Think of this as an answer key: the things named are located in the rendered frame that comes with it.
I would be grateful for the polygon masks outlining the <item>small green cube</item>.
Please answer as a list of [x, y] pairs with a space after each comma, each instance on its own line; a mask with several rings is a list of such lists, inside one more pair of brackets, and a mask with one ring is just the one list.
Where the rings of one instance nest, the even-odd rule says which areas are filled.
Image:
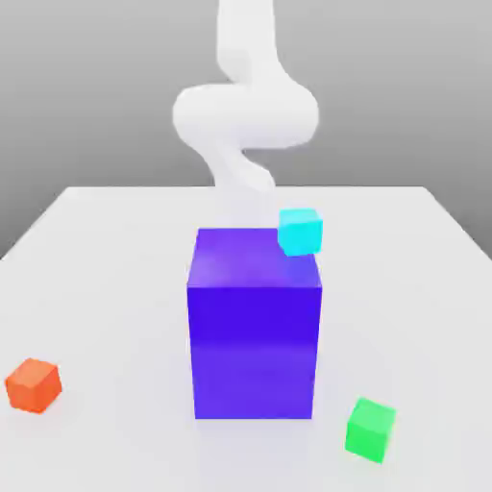
[[359, 398], [347, 423], [345, 450], [382, 464], [395, 418], [393, 407]]

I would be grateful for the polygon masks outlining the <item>small orange cube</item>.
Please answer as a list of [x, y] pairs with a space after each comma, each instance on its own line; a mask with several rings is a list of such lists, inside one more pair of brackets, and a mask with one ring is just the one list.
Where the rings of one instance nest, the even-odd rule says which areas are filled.
[[62, 392], [59, 367], [31, 357], [6, 377], [5, 385], [11, 407], [37, 414]]

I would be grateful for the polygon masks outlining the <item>large purple box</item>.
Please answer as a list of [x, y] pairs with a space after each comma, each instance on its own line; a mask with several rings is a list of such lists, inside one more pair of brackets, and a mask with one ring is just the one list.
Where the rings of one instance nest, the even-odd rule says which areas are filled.
[[322, 283], [274, 229], [201, 228], [186, 285], [198, 419], [312, 415]]

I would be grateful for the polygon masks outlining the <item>small cyan cube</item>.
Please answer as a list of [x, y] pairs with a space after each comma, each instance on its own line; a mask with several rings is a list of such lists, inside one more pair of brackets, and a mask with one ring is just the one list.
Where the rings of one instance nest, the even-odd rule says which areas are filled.
[[315, 209], [281, 209], [278, 242], [290, 257], [317, 254], [322, 248], [323, 220]]

